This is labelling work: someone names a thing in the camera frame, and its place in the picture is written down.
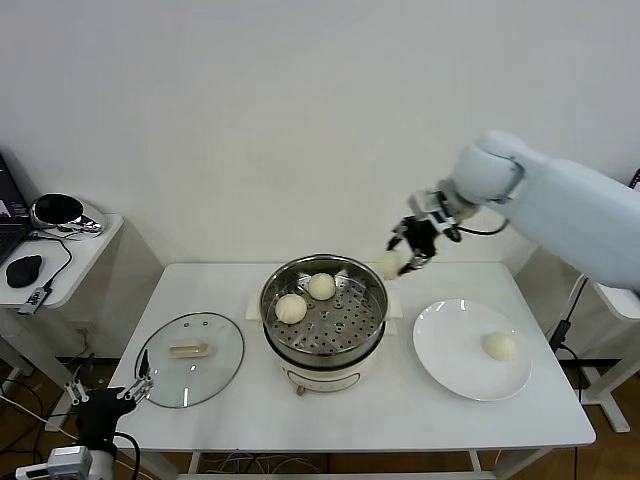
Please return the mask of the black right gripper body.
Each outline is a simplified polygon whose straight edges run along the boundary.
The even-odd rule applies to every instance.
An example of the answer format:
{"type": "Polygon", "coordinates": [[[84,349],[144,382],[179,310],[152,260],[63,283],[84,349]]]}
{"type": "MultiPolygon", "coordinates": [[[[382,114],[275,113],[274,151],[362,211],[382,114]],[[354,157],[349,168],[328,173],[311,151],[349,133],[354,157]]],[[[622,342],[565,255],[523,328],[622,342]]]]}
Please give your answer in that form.
{"type": "Polygon", "coordinates": [[[405,217],[400,226],[401,236],[414,257],[430,259],[436,255],[435,240],[439,232],[429,220],[405,217]]]}

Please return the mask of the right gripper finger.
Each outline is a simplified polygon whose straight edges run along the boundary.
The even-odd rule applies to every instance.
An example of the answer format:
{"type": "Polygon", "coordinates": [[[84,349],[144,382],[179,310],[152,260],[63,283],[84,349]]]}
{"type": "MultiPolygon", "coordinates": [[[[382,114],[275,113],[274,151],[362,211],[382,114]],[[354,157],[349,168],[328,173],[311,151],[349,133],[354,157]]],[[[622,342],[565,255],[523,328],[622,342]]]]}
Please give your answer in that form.
{"type": "Polygon", "coordinates": [[[410,259],[398,270],[398,275],[403,276],[421,270],[425,264],[426,256],[419,251],[414,252],[410,259]]]}
{"type": "Polygon", "coordinates": [[[386,244],[386,251],[392,251],[402,241],[405,240],[406,218],[402,218],[392,229],[392,237],[386,244]]]}

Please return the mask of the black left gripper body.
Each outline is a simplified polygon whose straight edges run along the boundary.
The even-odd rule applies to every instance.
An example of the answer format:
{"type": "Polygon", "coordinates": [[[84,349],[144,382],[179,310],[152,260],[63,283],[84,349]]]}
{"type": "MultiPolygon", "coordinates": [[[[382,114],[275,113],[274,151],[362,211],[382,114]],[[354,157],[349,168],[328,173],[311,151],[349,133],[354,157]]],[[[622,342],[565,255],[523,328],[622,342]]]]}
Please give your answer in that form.
{"type": "Polygon", "coordinates": [[[112,445],[120,418],[135,407],[135,401],[124,393],[123,387],[90,391],[88,400],[76,408],[77,443],[112,445]]]}

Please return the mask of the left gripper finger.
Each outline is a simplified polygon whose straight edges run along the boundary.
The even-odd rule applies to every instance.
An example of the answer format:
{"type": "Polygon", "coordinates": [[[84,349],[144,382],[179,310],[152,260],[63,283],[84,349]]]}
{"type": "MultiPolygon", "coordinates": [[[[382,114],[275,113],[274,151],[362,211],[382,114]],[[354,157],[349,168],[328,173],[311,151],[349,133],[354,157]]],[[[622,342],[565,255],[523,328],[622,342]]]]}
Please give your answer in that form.
{"type": "Polygon", "coordinates": [[[143,353],[141,354],[139,360],[139,365],[135,370],[136,374],[134,383],[130,387],[119,393],[117,395],[118,399],[140,402],[142,399],[148,396],[150,390],[152,389],[153,379],[150,373],[151,369],[147,349],[143,350],[143,353]]]}
{"type": "Polygon", "coordinates": [[[80,379],[66,382],[64,389],[72,405],[80,405],[81,403],[87,403],[90,400],[89,395],[80,379]]]}

